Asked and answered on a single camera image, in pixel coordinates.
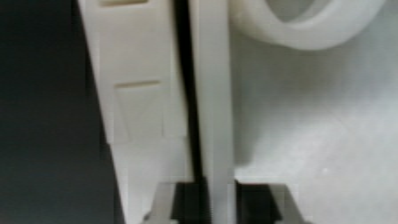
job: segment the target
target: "white plastic panel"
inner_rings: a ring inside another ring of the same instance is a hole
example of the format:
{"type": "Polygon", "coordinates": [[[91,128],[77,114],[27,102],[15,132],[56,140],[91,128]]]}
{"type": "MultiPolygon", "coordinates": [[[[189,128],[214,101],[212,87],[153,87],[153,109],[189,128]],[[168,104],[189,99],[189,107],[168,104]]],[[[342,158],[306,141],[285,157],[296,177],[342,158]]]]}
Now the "white plastic panel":
{"type": "Polygon", "coordinates": [[[237,223],[228,0],[193,0],[203,166],[212,223],[237,223]]]}
{"type": "Polygon", "coordinates": [[[81,0],[127,224],[193,180],[171,1],[81,0]]]}
{"type": "Polygon", "coordinates": [[[289,184],[313,224],[398,220],[397,11],[326,51],[232,32],[237,177],[289,184]]]}

